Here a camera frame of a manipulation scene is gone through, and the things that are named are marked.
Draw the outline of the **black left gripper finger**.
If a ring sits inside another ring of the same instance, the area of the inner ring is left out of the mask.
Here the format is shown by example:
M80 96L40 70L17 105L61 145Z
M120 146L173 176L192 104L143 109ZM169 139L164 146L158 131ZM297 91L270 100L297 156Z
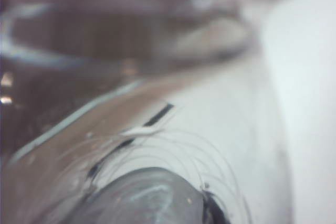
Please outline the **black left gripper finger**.
M210 192L208 189L208 183L204 183L204 185L201 187L201 193L203 197L202 223L230 224L229 219L215 201L215 194Z

